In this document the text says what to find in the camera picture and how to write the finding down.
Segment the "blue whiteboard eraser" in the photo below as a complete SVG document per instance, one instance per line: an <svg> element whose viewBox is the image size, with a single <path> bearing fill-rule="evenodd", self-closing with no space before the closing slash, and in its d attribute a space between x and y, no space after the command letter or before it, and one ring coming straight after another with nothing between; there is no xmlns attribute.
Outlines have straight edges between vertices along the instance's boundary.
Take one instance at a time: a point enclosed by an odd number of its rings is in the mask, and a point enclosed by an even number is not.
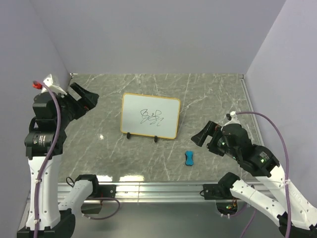
<svg viewBox="0 0 317 238"><path fill-rule="evenodd" d="M194 161L193 161L193 151L186 151L185 152L185 165L187 166L193 166Z"/></svg>

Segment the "yellow framed whiteboard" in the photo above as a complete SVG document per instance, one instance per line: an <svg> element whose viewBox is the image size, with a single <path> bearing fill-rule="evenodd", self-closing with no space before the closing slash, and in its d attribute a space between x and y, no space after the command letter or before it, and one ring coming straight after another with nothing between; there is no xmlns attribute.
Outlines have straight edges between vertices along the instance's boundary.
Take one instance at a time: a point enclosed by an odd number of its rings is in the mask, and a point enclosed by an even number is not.
<svg viewBox="0 0 317 238"><path fill-rule="evenodd" d="M125 134L175 139L181 102L177 98L125 93L120 131Z"/></svg>

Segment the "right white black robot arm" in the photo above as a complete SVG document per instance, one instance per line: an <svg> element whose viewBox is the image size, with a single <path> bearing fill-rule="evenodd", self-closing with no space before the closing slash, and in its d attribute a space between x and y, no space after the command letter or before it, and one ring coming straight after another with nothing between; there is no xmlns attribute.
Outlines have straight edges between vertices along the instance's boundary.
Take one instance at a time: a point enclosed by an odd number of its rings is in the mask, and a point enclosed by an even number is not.
<svg viewBox="0 0 317 238"><path fill-rule="evenodd" d="M286 238L315 238L317 209L286 178L286 172L266 147L253 144L239 122L225 126L209 121L191 140L213 154L227 155L250 173L257 182L247 183L228 172L218 181L219 194L224 198L241 199L270 218Z"/></svg>

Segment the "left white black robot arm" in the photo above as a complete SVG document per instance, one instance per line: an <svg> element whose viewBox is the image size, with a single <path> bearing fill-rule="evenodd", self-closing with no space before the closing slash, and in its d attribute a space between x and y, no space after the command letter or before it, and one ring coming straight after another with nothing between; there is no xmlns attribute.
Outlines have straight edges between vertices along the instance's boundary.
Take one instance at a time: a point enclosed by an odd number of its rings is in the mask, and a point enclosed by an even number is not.
<svg viewBox="0 0 317 238"><path fill-rule="evenodd" d="M71 88L74 99L55 85L34 82L40 90L33 103L34 117L24 140L30 169L30 208L26 224L17 232L19 238L69 238L75 230L75 215L86 200L115 201L116 187L101 185L96 175L79 175L70 192L58 201L58 173L66 140L65 129L84 116L98 102L98 94L77 83Z"/></svg>

